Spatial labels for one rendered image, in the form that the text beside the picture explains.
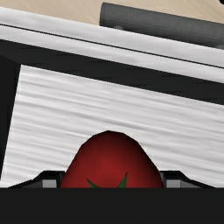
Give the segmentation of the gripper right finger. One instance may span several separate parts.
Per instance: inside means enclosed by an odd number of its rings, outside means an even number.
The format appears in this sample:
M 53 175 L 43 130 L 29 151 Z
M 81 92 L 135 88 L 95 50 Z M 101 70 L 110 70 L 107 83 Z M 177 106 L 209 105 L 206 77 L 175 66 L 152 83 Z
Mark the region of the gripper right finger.
M 165 188 L 212 188 L 211 185 L 189 179 L 181 171 L 160 171 Z

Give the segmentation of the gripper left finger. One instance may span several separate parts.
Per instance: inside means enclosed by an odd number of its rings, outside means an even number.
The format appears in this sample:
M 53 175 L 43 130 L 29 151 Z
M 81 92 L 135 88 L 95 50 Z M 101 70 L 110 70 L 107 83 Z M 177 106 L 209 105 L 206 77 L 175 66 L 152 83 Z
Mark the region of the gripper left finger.
M 12 185 L 11 188 L 60 188 L 64 171 L 42 171 L 36 178 Z

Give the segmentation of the red tomato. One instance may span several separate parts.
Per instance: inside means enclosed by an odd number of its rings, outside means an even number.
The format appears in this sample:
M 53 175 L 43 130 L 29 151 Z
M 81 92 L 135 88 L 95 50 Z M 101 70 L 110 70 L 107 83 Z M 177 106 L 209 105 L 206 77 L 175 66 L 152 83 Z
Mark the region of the red tomato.
M 158 168 L 133 138 L 114 131 L 91 136 L 78 150 L 61 188 L 163 188 Z

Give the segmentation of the grey cabinet drawer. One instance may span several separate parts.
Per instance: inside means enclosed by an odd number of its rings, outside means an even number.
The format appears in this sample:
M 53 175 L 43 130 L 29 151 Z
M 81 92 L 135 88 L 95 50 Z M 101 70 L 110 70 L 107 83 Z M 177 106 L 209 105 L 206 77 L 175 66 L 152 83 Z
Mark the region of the grey cabinet drawer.
M 224 24 L 104 3 L 99 24 L 0 7 L 0 187 L 66 171 L 93 135 L 224 187 Z

